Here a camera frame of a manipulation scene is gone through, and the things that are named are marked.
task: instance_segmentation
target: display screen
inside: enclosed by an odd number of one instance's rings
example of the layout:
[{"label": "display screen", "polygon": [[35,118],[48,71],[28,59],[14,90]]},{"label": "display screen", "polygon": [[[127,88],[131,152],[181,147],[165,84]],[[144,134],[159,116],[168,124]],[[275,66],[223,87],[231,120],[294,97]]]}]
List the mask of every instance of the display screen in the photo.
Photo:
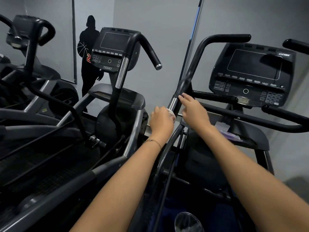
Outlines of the display screen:
[{"label": "display screen", "polygon": [[123,52],[126,49],[129,37],[129,35],[106,32],[104,34],[100,47],[104,48],[107,51],[110,50],[112,52]]},{"label": "display screen", "polygon": [[242,74],[278,80],[281,66],[281,57],[237,49],[227,69]]}]

